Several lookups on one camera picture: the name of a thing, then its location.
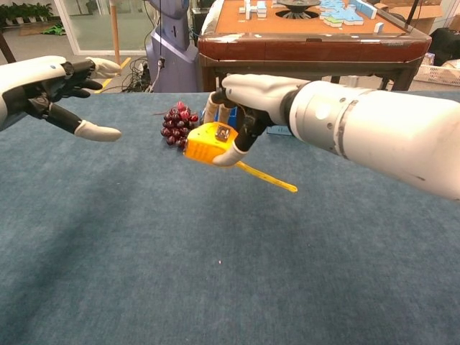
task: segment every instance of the white robotic arm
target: white robotic arm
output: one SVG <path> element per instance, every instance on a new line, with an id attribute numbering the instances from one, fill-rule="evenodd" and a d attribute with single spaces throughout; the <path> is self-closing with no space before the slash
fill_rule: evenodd
<path id="1" fill-rule="evenodd" d="M 121 136 L 117 129 L 82 120 L 58 106 L 62 98 L 87 98 L 84 88 L 102 85 L 92 78 L 110 78 L 120 72 L 116 63 L 88 57 L 70 63 L 59 56 L 44 56 L 0 66 L 0 132 L 27 114 L 54 124 L 77 137 L 113 142 Z"/>
<path id="2" fill-rule="evenodd" d="M 229 75 L 210 95 L 205 121 L 219 106 L 246 114 L 233 147 L 216 157 L 230 166 L 266 127 L 293 135 L 437 196 L 460 201 L 460 103 L 325 81 Z"/>

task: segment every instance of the white wall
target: white wall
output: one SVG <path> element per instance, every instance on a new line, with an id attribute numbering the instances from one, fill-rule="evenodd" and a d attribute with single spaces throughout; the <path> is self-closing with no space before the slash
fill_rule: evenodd
<path id="1" fill-rule="evenodd" d="M 59 16 L 59 13 L 58 13 L 58 8 L 56 7 L 56 4 L 55 4 L 55 0 L 3 0 L 3 1 L 0 1 L 2 4 L 6 4 L 8 6 L 11 6 L 12 3 L 16 3 L 18 5 L 20 4 L 36 4 L 36 3 L 40 3 L 40 4 L 51 4 L 51 7 L 52 7 L 52 15 L 53 16 Z"/>

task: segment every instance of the floor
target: floor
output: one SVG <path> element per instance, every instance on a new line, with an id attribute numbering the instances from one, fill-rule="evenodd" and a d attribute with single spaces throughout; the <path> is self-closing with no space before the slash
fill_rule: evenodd
<path id="1" fill-rule="evenodd" d="M 11 51 L 13 52 L 17 60 L 26 60 L 30 58 L 36 58 L 43 55 L 59 55 L 67 58 L 69 61 L 76 61 L 85 58 L 85 56 L 76 56 L 73 54 L 70 47 L 70 43 L 66 36 L 54 36 L 45 34 L 36 34 L 30 36 L 19 35 L 18 29 L 8 30 L 4 32 L 4 36 Z M 106 56 L 100 58 L 107 58 L 114 60 L 113 56 Z M 140 58 L 140 56 L 134 57 L 121 57 L 121 61 L 126 58 L 131 58 L 132 61 Z M 0 65 L 6 64 L 6 60 L 3 55 L 0 55 Z M 123 69 L 120 76 L 114 78 L 106 87 L 107 93 L 116 93 L 121 91 L 121 84 L 123 80 L 131 73 L 129 66 Z M 348 83 L 347 77 L 341 79 L 341 83 Z M 365 88 L 378 88 L 380 85 L 380 79 L 376 77 L 360 77 L 358 80 L 359 87 Z M 425 83 L 420 81 L 413 81 L 410 87 L 411 91 L 432 91 L 432 90 L 460 90 L 458 86 L 449 86 L 438 83 Z"/>

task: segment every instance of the white crate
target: white crate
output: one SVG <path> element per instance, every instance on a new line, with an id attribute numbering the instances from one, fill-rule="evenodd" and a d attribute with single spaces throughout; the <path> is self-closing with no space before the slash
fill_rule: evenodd
<path id="1" fill-rule="evenodd" d="M 460 86 L 460 69 L 421 65 L 414 81 Z"/>

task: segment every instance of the blue carpet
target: blue carpet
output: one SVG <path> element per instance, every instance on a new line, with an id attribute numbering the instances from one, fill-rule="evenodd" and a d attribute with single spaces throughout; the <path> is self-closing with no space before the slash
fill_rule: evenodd
<path id="1" fill-rule="evenodd" d="M 1 345 L 459 343 L 458 205 L 292 137 L 245 161 L 297 194 L 187 160 L 153 113 L 206 96 L 60 102 L 116 143 L 0 134 Z"/>

